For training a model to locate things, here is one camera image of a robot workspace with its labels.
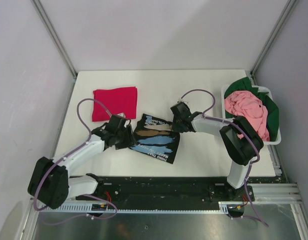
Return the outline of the black t shirt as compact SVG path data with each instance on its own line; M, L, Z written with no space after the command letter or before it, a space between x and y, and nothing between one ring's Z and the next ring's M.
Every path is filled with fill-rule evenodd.
M180 133L171 130L172 122L142 114L133 132L136 144L131 150L173 164L176 158Z

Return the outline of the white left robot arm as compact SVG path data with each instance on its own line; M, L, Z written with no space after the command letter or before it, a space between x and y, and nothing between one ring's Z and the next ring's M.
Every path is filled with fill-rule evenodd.
M41 157L34 168L28 186L28 194L34 202L42 202L47 208L57 209L66 200L88 195L94 200L104 194L99 177L88 173L81 177L71 174L96 155L108 148L126 149L135 145L130 120L113 115L102 126L88 131L87 139L73 150L52 159Z

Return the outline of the white plastic laundry bin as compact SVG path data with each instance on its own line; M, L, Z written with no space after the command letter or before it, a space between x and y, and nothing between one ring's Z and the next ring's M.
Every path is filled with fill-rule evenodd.
M223 119L225 118L225 115L226 115L225 114L225 106L224 106L224 99L225 99L224 95L225 95L225 92L226 92L226 90L228 89L229 86L230 86L230 84L224 84L221 87L221 108L222 108L222 118ZM264 86L257 86L257 85L252 85L252 87L257 87L258 92L266 93L266 95L271 100L273 100L271 91L268 88L266 88ZM278 129L276 139L273 140L273 141L264 141L264 145L278 145L280 142L281 142L281 134L280 134L280 129Z

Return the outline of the magenta t shirt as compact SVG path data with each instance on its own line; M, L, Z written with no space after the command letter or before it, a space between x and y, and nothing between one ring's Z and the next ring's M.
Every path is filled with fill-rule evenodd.
M138 90L135 86L114 89L96 89L94 99L101 102L113 114L124 114L128 119L137 118Z

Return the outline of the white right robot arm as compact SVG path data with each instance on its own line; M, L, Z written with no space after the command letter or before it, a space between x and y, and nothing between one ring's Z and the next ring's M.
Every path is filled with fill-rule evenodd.
M206 116L202 112L192 113L187 104L178 102L171 107L173 121L171 129L179 133L205 133L221 137L232 163L225 196L235 201L242 196L242 187L247 188L247 180L254 163L260 161L263 140L243 116L218 118Z

